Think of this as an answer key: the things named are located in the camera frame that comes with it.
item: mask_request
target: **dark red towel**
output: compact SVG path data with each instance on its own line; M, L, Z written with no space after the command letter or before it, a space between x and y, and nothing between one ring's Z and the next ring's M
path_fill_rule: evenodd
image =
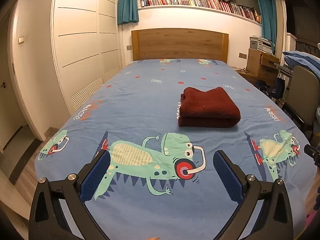
M179 112L179 126L229 128L241 118L238 107L222 87L206 92L186 88Z

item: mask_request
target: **door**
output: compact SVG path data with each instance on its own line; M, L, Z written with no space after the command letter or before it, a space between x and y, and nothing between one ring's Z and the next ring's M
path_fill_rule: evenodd
M8 24L9 17L0 25L0 151L25 124L10 79L7 57Z

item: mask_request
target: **metal screw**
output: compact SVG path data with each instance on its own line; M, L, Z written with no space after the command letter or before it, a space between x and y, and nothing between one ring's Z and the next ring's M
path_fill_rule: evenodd
M248 178L248 180L250 180L250 181L255 181L255 180L256 180L256 177L253 176L252 174L249 174L249 175L247 176L247 178Z
M283 180L282 180L282 179L277 179L277 183L278 183L279 185L283 185Z
M39 183L44 183L45 182L45 177L42 177L39 179Z
M77 177L76 174L70 174L70 175L68 176L68 180L74 180L76 177Z

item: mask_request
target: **blue bedsheet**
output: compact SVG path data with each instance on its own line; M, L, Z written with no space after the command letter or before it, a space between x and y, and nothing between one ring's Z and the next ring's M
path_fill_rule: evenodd
M178 127L186 87L224 88L240 110L240 122L229 129ZM99 149L109 149L111 165L86 206L111 240L213 239L237 207L212 164L214 152L222 149L246 174L285 180L296 235L305 226L304 200L316 174L303 152L306 144L289 117L225 63L143 60L95 92L44 147L35 166L39 178L65 179ZM200 147L205 168L184 177L184 169L203 164Z

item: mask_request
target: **chair backrest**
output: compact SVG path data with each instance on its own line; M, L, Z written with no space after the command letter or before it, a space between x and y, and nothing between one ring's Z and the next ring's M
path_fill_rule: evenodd
M286 104L305 124L312 125L319 104L319 96L318 78L306 68L295 66Z

